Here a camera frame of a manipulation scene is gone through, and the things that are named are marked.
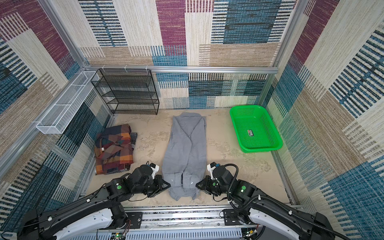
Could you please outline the aluminium front rail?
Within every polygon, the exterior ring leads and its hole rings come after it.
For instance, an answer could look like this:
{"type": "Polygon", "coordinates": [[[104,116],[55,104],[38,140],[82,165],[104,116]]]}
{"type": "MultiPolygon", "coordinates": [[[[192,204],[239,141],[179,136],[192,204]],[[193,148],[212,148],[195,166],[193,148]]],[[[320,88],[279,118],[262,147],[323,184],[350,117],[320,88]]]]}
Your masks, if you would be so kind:
{"type": "Polygon", "coordinates": [[[267,214],[257,213],[255,221],[247,225],[226,226],[224,209],[231,209],[229,205],[207,206],[162,206],[162,207],[130,207],[128,212],[143,212],[140,229],[131,231],[176,231],[197,229],[239,229],[249,231],[255,229],[260,232],[263,227],[275,232],[291,233],[293,230],[279,223],[267,214]]]}

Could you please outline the green plastic basket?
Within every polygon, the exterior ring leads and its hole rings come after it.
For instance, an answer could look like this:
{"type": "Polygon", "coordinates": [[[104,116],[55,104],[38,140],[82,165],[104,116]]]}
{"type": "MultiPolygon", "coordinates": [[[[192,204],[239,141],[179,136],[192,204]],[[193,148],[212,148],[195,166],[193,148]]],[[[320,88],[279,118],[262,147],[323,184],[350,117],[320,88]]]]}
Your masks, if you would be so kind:
{"type": "Polygon", "coordinates": [[[230,116],[242,152],[270,152],[283,146],[274,122],[262,106],[235,106],[230,109],[230,116]]]}

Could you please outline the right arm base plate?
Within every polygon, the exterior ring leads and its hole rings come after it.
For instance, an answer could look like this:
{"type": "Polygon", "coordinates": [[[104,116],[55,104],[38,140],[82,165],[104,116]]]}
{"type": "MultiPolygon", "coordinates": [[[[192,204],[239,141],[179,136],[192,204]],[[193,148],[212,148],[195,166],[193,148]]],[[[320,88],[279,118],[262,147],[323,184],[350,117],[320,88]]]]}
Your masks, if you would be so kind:
{"type": "Polygon", "coordinates": [[[224,209],[223,214],[226,226],[247,225],[250,223],[245,212],[238,212],[234,209],[224,209]]]}

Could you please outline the aluminium back rail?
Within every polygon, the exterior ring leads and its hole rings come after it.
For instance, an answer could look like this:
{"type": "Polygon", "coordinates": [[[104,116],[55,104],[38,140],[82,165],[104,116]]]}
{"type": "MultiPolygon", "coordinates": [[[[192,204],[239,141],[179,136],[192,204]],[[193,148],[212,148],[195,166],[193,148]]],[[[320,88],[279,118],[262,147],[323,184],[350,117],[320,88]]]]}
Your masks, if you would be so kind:
{"type": "Polygon", "coordinates": [[[153,73],[223,73],[223,74],[277,74],[278,68],[276,67],[207,67],[207,66],[88,66],[85,67],[87,71],[96,71],[98,69],[135,69],[135,70],[151,70],[153,73]]]}

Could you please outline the aluminium rail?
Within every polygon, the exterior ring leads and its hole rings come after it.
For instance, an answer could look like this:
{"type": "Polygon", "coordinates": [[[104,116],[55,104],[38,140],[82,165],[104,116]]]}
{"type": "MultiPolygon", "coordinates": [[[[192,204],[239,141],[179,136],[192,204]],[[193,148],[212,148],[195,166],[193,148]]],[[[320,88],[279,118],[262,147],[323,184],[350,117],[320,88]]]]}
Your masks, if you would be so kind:
{"type": "Polygon", "coordinates": [[[143,212],[140,229],[131,231],[176,231],[197,229],[239,229],[249,231],[255,229],[260,232],[263,227],[275,232],[291,233],[293,230],[279,223],[267,214],[257,213],[255,221],[247,225],[226,226],[224,209],[231,209],[229,205],[207,206],[162,206],[162,207],[130,207],[128,212],[143,212]]]}
{"type": "Polygon", "coordinates": [[[207,66],[88,66],[85,67],[87,71],[96,71],[98,69],[135,69],[135,70],[151,70],[153,73],[223,73],[223,74],[277,74],[278,68],[276,67],[207,67],[207,66]]]}

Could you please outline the folded plaid flannel shirt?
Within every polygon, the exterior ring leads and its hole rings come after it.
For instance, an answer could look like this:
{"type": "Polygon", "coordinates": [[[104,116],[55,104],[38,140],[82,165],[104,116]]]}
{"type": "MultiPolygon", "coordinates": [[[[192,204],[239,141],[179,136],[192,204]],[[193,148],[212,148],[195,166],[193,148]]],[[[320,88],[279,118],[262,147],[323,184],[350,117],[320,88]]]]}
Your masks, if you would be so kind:
{"type": "Polygon", "coordinates": [[[130,170],[134,163],[130,125],[106,128],[95,141],[96,174],[108,175],[130,170]]]}

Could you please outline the grey long sleeve shirt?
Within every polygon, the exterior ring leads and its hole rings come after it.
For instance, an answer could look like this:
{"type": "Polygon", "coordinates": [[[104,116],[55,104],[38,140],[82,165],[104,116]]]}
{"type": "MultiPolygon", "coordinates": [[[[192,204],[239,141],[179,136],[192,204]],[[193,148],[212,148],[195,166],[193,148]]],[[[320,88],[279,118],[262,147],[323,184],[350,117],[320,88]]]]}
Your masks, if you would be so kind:
{"type": "Polygon", "coordinates": [[[171,184],[171,198],[194,200],[200,192],[196,184],[205,177],[206,165],[206,118],[197,113],[174,116],[162,166],[163,178],[171,184]]]}

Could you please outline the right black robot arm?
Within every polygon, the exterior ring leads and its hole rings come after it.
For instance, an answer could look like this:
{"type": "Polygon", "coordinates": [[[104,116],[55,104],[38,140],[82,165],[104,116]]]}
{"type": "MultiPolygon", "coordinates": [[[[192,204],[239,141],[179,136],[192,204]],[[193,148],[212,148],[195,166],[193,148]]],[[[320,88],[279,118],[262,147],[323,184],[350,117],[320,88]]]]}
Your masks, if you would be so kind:
{"type": "Polygon", "coordinates": [[[215,165],[196,187],[215,197],[226,195],[240,223],[265,226],[290,240],[335,239],[324,215],[311,215],[283,204],[255,185],[238,180],[237,174],[231,174],[227,168],[228,165],[215,165]]]}

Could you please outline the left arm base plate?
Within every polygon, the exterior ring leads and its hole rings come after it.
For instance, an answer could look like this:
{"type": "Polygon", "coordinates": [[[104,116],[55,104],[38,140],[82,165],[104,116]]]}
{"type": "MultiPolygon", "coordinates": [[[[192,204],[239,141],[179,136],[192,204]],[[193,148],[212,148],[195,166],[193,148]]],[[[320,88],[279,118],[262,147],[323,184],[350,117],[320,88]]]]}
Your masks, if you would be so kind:
{"type": "Polygon", "coordinates": [[[143,212],[128,212],[126,230],[140,229],[142,224],[143,212]]]}

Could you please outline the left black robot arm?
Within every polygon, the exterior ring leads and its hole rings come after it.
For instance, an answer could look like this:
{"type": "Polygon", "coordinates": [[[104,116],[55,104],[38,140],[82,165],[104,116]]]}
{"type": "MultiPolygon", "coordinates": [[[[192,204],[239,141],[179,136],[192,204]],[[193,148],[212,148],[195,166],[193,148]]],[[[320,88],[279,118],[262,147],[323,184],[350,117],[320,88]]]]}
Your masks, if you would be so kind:
{"type": "Polygon", "coordinates": [[[130,223],[122,202],[137,194],[147,198],[170,188],[156,164],[141,165],[112,179],[95,192],[54,210],[27,212],[18,230],[19,240],[67,240],[93,230],[124,229],[130,223]]]}

